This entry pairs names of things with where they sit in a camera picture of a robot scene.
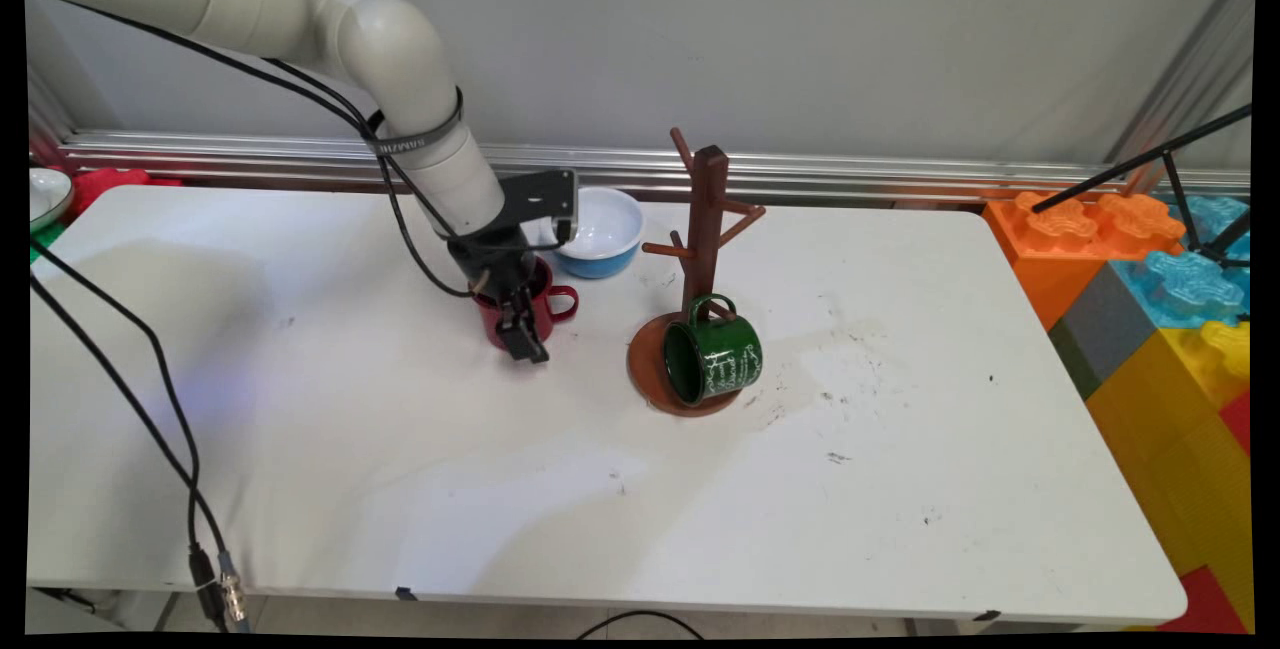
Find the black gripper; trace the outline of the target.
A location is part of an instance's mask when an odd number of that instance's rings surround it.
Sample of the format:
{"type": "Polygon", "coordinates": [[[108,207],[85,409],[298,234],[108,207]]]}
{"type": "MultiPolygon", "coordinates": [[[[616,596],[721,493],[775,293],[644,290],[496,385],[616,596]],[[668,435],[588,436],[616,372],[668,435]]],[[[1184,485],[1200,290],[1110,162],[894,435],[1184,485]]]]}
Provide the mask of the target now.
{"type": "Polygon", "coordinates": [[[449,257],[467,280],[465,289],[449,293],[481,294],[497,303],[495,338],[515,361],[540,365],[549,358],[532,302],[535,252],[548,250],[549,244],[531,244],[522,228],[480,230],[447,239],[449,257]]]}

